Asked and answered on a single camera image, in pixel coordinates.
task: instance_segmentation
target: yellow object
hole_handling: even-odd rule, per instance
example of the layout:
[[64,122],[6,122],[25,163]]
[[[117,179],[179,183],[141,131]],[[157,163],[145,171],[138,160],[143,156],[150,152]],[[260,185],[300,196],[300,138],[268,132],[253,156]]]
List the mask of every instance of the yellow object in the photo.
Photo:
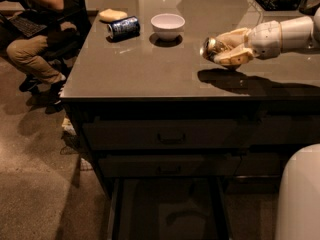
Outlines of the yellow object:
[[126,12],[107,9],[99,13],[100,19],[105,22],[112,22],[115,20],[121,20],[128,17]]

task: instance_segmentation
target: person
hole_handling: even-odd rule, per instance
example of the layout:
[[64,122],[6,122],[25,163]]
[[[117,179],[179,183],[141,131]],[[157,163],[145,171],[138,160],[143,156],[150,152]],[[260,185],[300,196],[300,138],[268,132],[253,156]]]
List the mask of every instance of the person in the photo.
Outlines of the person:
[[208,37],[200,49],[205,59],[236,70],[254,58],[267,60],[285,52],[308,53],[320,49],[320,8],[315,15],[270,21],[253,29],[239,28]]
[[[61,14],[72,6],[72,0],[24,0],[29,9],[36,10],[43,17]],[[9,60],[18,70],[26,75],[19,86],[21,92],[32,92],[37,85],[51,85],[51,90],[59,91],[66,81],[66,76],[59,69],[49,64],[41,54],[48,48],[67,40],[76,32],[76,26],[69,21],[52,24],[50,28],[32,38],[21,36],[7,42],[4,48]]]

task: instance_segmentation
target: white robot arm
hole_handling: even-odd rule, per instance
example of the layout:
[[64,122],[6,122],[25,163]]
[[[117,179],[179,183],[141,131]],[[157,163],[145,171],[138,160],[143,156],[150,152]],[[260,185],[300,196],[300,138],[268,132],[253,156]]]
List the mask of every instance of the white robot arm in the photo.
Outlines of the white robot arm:
[[320,8],[312,17],[270,21],[253,29],[241,28],[205,40],[200,54],[226,68],[236,69],[257,58],[278,57],[281,53],[320,48]]

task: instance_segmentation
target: blue can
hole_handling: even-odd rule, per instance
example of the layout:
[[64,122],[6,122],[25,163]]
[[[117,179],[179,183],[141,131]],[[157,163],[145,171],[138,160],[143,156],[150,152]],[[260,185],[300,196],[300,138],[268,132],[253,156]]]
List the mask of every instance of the blue can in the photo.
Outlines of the blue can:
[[108,24],[108,32],[112,40],[120,40],[138,36],[140,33],[139,20],[137,17],[132,16],[113,21]]

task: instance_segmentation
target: bowl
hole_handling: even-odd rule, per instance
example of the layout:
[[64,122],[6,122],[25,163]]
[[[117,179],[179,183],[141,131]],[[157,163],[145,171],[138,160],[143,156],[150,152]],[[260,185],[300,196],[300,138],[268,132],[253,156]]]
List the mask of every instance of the bowl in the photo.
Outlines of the bowl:
[[163,13],[154,16],[151,24],[153,31],[161,40],[170,42],[183,32],[185,20],[177,14]]

